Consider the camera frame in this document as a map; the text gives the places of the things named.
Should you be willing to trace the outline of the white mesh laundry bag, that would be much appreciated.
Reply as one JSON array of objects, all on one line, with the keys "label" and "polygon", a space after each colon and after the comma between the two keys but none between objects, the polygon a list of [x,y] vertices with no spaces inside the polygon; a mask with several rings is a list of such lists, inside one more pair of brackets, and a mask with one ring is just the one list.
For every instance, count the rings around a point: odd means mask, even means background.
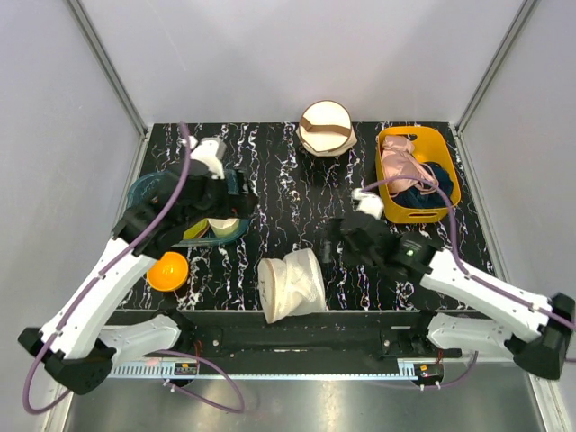
[{"label": "white mesh laundry bag", "polygon": [[327,310],[320,263],[311,248],[293,251],[283,259],[262,258],[257,279],[268,324]]}]

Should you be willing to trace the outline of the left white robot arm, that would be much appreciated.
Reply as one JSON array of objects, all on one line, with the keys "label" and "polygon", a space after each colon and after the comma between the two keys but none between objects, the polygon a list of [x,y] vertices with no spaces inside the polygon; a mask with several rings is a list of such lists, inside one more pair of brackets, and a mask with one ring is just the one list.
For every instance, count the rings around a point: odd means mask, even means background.
[{"label": "left white robot arm", "polygon": [[195,325],[176,310],[159,310],[118,333],[104,326],[126,293],[187,229],[206,218],[247,220],[256,206],[257,196],[241,170],[226,170],[221,178],[203,166],[193,167],[187,177],[178,168],[160,173],[113,228],[83,285],[52,320],[25,328],[20,345],[35,357],[35,365],[43,365],[77,395],[94,390],[126,361],[162,350],[187,355],[194,347]]}]

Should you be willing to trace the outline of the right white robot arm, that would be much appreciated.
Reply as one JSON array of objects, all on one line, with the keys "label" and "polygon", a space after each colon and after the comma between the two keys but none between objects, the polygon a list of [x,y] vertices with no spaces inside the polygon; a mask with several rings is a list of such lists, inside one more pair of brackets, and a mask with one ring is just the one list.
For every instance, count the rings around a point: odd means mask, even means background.
[{"label": "right white robot arm", "polygon": [[341,252],[346,266],[375,267],[395,280],[409,281],[466,303],[481,318],[424,311],[409,333],[417,356],[459,349],[506,357],[546,380],[561,377],[574,331],[575,301],[557,293],[548,298],[485,274],[418,232],[396,234],[383,220],[359,212],[328,222],[323,257]]}]

